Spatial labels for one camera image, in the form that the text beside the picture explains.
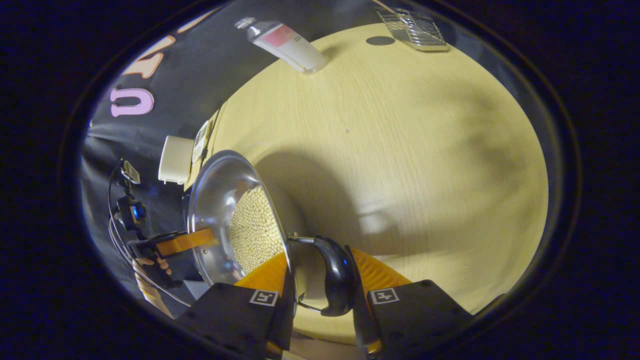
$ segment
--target metal bowl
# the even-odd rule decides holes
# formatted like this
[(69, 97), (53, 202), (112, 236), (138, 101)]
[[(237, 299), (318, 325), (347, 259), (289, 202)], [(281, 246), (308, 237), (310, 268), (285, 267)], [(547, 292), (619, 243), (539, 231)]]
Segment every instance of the metal bowl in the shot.
[(189, 200), (188, 231), (191, 233), (210, 227), (218, 239), (214, 245), (193, 249), (198, 271), (209, 286), (216, 282), (235, 284), (246, 275), (231, 246), (231, 215), (242, 195), (258, 186), (263, 187), (269, 199), (289, 269), (292, 270), (287, 248), (290, 245), (286, 239), (287, 234), (305, 232), (300, 213), (277, 185), (266, 184), (258, 176), (247, 159), (235, 151), (225, 150), (217, 152), (204, 163)]

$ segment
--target pink letter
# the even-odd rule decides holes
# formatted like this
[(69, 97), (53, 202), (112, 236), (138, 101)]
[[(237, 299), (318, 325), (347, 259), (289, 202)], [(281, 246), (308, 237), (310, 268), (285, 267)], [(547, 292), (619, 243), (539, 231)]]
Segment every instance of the pink letter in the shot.
[(137, 97), (140, 100), (138, 105), (118, 106), (111, 104), (111, 114), (114, 117), (120, 115), (142, 115), (146, 114), (154, 108), (154, 96), (145, 89), (113, 89), (109, 98), (116, 101), (121, 97)]

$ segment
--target white cable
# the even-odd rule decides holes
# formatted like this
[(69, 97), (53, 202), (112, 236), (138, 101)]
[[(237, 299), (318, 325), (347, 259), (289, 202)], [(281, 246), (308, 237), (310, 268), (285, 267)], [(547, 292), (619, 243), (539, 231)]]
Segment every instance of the white cable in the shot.
[[(134, 260), (133, 257), (127, 259), (127, 256), (125, 255), (124, 250), (121, 248), (120, 244), (116, 241), (116, 238), (115, 238), (115, 235), (113, 234), (113, 230), (111, 229), (111, 226), (113, 226), (113, 228), (116, 229), (116, 225), (113, 222), (113, 219), (110, 218), (109, 219), (109, 223), (108, 223), (108, 227), (109, 227), (109, 235), (111, 237), (111, 242), (116, 247), (116, 250), (120, 253), (120, 255), (125, 259), (125, 261), (128, 260), (129, 261), (128, 264), (131, 265), (131, 261)], [(179, 302), (179, 303), (181, 303), (181, 304), (183, 304), (185, 306), (191, 307), (191, 305), (189, 305), (189, 303), (187, 303), (186, 301), (180, 299), (178, 296), (174, 295), (172, 292), (164, 289), (162, 286), (156, 284), (155, 281), (149, 279), (149, 277), (146, 274), (137, 271), (133, 266), (131, 266), (131, 268), (133, 269), (133, 271), (136, 274), (138, 274), (142, 279), (144, 279), (147, 283), (149, 283), (149, 285), (151, 285), (151, 286), (155, 287), (156, 289), (160, 290), (161, 292), (167, 294), (173, 300), (176, 300), (177, 302)]]

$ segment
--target pink label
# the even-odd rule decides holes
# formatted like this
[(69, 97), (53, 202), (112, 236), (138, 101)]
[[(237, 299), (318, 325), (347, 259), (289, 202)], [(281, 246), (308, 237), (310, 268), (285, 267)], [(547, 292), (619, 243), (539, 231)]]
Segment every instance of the pink label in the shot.
[(289, 26), (282, 25), (272, 33), (265, 35), (262, 40), (274, 47), (280, 47), (282, 44), (296, 37), (296, 35), (296, 32), (290, 29)]

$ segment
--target white beads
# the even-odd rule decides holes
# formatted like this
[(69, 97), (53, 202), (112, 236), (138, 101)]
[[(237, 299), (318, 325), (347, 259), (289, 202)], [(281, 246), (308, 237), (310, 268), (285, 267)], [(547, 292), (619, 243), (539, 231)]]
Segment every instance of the white beads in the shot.
[(261, 186), (244, 193), (231, 215), (231, 246), (246, 274), (281, 253), (282, 238)]

